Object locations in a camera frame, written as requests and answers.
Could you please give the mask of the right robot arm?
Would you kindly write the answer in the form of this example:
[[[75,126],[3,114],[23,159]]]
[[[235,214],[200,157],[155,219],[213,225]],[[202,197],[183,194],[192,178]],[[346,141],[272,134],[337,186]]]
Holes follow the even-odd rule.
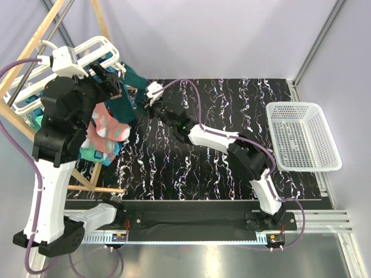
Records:
[[[150,118],[157,118],[172,129],[174,137],[188,145],[202,146],[227,155],[233,173],[248,182],[255,191],[260,205],[260,215],[247,213],[246,221],[256,231],[277,229],[284,222],[285,208],[273,188],[271,170],[274,162],[258,143],[248,139],[247,132],[236,133],[202,127],[184,110],[169,110],[163,102],[145,100],[144,109]]]

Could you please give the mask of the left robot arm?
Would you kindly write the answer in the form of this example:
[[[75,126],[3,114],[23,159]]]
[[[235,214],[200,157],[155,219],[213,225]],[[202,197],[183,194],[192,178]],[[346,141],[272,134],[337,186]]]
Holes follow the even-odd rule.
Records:
[[[86,139],[93,110],[121,92],[118,75],[98,62],[89,68],[94,75],[76,70],[58,74],[44,88],[41,103],[44,114],[35,133],[32,155],[28,161],[35,169],[35,185],[30,217],[13,243],[48,258],[73,253],[85,234],[109,225],[119,229],[125,223],[124,206],[103,200],[75,216],[65,216],[68,183]]]

